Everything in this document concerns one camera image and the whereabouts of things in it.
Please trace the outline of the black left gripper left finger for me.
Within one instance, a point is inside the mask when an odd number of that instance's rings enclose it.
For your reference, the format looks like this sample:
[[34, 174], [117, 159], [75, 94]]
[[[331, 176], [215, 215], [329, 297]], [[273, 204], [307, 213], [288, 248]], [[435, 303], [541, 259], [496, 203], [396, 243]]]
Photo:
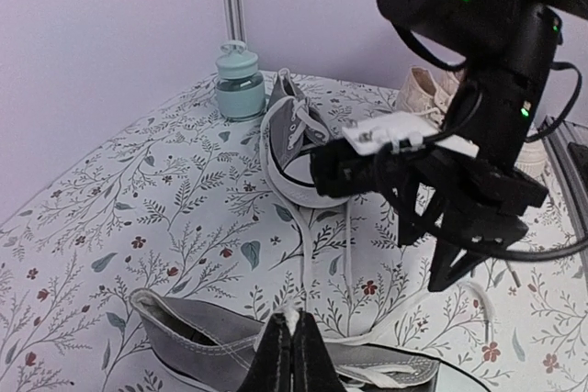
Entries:
[[275, 313], [266, 324], [239, 392], [289, 392], [292, 384], [292, 335], [286, 316]]

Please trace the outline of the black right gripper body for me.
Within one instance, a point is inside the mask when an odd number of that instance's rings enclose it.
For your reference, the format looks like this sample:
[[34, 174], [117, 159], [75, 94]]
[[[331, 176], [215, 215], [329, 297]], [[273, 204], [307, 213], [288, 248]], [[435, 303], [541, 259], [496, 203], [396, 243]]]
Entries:
[[541, 207], [548, 190], [515, 167], [543, 94], [557, 46], [560, 18], [547, 6], [525, 6], [498, 54], [470, 59], [449, 107], [445, 131], [473, 141], [476, 158], [428, 148], [401, 157], [423, 183], [447, 199], [427, 232], [465, 250], [505, 250], [525, 237], [521, 217]]

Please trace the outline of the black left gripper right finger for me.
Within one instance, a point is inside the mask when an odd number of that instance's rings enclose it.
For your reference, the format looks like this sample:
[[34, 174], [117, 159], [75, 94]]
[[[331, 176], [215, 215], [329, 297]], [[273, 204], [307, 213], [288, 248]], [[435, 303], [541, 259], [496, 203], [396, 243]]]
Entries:
[[292, 337], [295, 392], [345, 392], [312, 314], [301, 311]]

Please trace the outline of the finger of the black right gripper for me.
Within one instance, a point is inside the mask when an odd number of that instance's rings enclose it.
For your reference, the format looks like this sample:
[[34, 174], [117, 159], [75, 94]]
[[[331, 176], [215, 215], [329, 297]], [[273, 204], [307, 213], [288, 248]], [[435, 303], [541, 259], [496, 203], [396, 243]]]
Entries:
[[460, 248], [451, 244], [435, 246], [427, 287], [429, 292], [448, 289], [487, 260], [486, 256], [474, 252], [465, 252], [459, 257], [459, 252]]
[[401, 181], [398, 189], [398, 198], [402, 206], [402, 209], [397, 210], [399, 215], [398, 241], [401, 246], [414, 245], [427, 232], [424, 224], [432, 224], [437, 221], [447, 206], [447, 199], [439, 192], [434, 191], [423, 213], [419, 215], [415, 209], [420, 185], [421, 182], [417, 177], [407, 176]]

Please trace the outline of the grey sneaker with white laces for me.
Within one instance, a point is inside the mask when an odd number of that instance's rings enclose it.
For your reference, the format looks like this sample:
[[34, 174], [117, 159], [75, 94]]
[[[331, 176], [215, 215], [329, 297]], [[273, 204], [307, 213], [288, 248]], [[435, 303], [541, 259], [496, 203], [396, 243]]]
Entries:
[[162, 366], [201, 391], [486, 390], [452, 364], [376, 344], [371, 334], [323, 337], [307, 298], [300, 290], [263, 320], [147, 287], [129, 302]]

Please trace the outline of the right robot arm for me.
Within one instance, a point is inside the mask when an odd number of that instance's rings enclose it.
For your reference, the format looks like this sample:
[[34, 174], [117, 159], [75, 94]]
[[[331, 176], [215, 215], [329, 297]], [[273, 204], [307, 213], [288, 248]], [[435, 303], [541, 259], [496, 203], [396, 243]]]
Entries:
[[559, 0], [377, 0], [404, 43], [427, 61], [428, 38], [460, 54], [464, 76], [442, 129], [418, 145], [391, 141], [376, 154], [377, 188], [408, 227], [436, 237], [428, 288], [440, 292], [488, 259], [548, 262], [586, 240], [524, 252], [522, 215], [547, 189], [515, 168], [561, 42]]

